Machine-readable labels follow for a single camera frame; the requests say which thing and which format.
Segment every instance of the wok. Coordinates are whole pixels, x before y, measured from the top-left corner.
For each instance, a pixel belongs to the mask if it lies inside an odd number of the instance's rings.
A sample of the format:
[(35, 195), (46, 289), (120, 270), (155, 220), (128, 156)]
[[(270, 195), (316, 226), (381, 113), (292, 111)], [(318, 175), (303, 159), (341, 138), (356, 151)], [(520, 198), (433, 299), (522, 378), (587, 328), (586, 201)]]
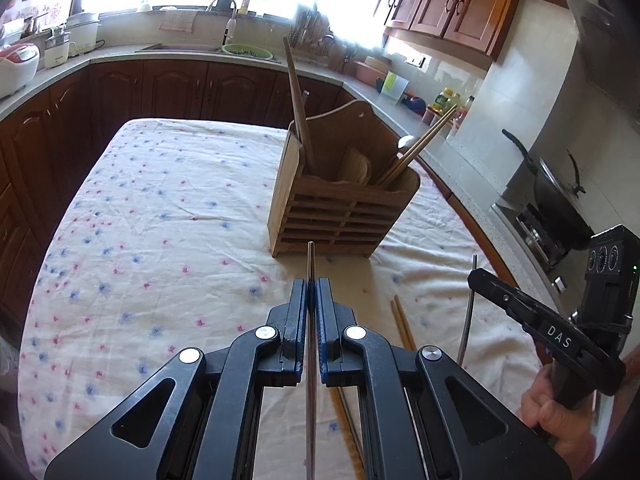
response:
[[(502, 133), (518, 147), (524, 157), (527, 168), (535, 177), (533, 196), (540, 215), (545, 221), (545, 228), (548, 234), (567, 249), (585, 250), (594, 235), (593, 230), (580, 216), (580, 213), (576, 211), (544, 160), (540, 159), (540, 168), (538, 168), (527, 149), (513, 134), (507, 130), (503, 130)], [(571, 154), (569, 156), (574, 165), (576, 180), (576, 184), (572, 186), (571, 191), (577, 197), (578, 192), (584, 193), (585, 190), (580, 185), (577, 164)]]

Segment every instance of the tablecloth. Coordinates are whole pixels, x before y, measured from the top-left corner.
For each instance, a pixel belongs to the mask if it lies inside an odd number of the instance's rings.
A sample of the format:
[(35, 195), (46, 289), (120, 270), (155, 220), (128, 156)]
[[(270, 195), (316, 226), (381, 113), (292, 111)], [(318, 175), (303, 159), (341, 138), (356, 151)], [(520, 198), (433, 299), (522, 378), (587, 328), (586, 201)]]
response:
[[(18, 410), (38, 478), (181, 348), (224, 348), (289, 299), (305, 257), (272, 258), (267, 232), (285, 135), (145, 119), (113, 138), (54, 235), (26, 319)], [(400, 345), (389, 307), (398, 294), (416, 343), (455, 356), (472, 255), (491, 267), (416, 168), (420, 189), (373, 255), (319, 256), (317, 274), (360, 324)], [(465, 368), (515, 410), (539, 363), (519, 325), (477, 298)], [(319, 480), (354, 478), (343, 431), (320, 387)], [(304, 434), (304, 385), (268, 388), (254, 478), (303, 478)]]

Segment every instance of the countertop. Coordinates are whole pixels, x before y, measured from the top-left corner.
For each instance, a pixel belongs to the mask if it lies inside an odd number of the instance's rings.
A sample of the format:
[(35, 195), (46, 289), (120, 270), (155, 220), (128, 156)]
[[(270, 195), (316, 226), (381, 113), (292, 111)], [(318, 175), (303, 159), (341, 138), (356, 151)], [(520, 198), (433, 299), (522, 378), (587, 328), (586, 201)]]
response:
[[(88, 54), (71, 58), (65, 64), (55, 68), (39, 70), (27, 86), (11, 96), (0, 99), (0, 120), (3, 120), (38, 92), (65, 76), (88, 66), (89, 63), (131, 59), (193, 59), (255, 66), (279, 72), (287, 71), (286, 62), (282, 56), (277, 61), (264, 61), (203, 52), (166, 50), (140, 52), (140, 49), (146, 46), (148, 45), (139, 44), (100, 48)], [(400, 137), (405, 135), (420, 136), (427, 129), (426, 124), (420, 120), (420, 116), (403, 105), (394, 104), (378, 94), (375, 88), (351, 76), (333, 72), (325, 66), (302, 60), (296, 62), (296, 71), (300, 76), (341, 86), (355, 98), (368, 101), (380, 120)], [(516, 238), (492, 210), (491, 206), (502, 200), (494, 188), (446, 141), (444, 136), (436, 136), (422, 150), (420, 156), (476, 220), (504, 260), (518, 286), (542, 303), (555, 306), (556, 301), (548, 290), (548, 284), (545, 285)]]

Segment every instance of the round metal pin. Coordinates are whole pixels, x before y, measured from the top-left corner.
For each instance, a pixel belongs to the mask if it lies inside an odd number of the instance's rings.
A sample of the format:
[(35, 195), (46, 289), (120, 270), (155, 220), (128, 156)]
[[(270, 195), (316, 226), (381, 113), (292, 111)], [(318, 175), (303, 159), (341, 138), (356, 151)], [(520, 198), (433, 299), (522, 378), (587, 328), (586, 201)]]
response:
[(191, 363), (196, 362), (200, 357), (200, 352), (198, 351), (198, 349), (196, 348), (185, 348), (182, 352), (180, 352), (180, 355), (178, 356), (178, 359), (180, 359), (181, 362), (183, 362), (186, 365), (190, 365)]
[(255, 336), (258, 339), (271, 339), (275, 335), (276, 329), (273, 326), (265, 325), (255, 329)]
[(367, 331), (357, 325), (348, 326), (344, 333), (349, 339), (362, 339), (367, 335)]
[(427, 345), (422, 349), (422, 357), (427, 361), (437, 361), (442, 357), (442, 350), (437, 346)]

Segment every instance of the pan handle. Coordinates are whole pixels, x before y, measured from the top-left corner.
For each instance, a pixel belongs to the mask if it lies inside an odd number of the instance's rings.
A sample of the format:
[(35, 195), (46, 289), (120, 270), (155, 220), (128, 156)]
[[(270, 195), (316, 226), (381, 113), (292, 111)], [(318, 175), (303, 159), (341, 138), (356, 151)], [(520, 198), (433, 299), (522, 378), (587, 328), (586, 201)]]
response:
[(580, 172), (578, 171), (578, 164), (576, 163), (574, 156), (571, 154), (569, 150), (566, 150), (569, 158), (571, 159), (571, 163), (574, 165), (574, 175), (575, 175), (575, 184), (571, 186), (571, 193), (576, 198), (580, 198), (578, 193), (587, 193), (586, 190), (580, 185)]
[(522, 156), (524, 157), (524, 163), (527, 165), (527, 168), (529, 168), (529, 171), (533, 173), (534, 176), (536, 176), (538, 174), (538, 167), (533, 162), (533, 159), (529, 155), (527, 149), (524, 147), (524, 144), (522, 144), (515, 135), (508, 132), (507, 130), (503, 129), (502, 134), (516, 145), (516, 147), (520, 150), (520, 153), (522, 153)]

